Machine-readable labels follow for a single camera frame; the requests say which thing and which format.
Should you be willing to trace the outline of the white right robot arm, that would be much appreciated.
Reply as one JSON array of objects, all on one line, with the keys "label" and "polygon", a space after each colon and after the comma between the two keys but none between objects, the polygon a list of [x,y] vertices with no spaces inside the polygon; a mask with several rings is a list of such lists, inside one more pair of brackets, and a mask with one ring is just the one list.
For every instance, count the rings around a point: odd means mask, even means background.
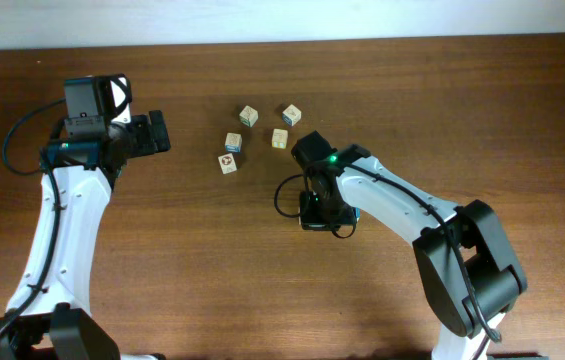
[{"label": "white right robot arm", "polygon": [[486,203],[462,206],[399,178],[351,145],[296,144],[294,159],[312,186],[328,229],[363,211],[413,249],[427,302],[441,323],[434,359],[484,359],[497,327],[528,288],[503,226]]}]

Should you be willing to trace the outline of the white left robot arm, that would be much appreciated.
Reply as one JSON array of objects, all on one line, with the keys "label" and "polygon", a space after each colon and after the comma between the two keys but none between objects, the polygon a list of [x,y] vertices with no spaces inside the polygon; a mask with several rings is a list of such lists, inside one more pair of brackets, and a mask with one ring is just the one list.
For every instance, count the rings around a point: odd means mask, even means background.
[{"label": "white left robot arm", "polygon": [[24,274],[8,313],[50,313],[59,303],[90,310],[90,278],[103,213],[130,158],[170,149],[163,113],[114,121],[99,139],[53,139],[43,149],[53,176],[41,181],[42,203]]}]

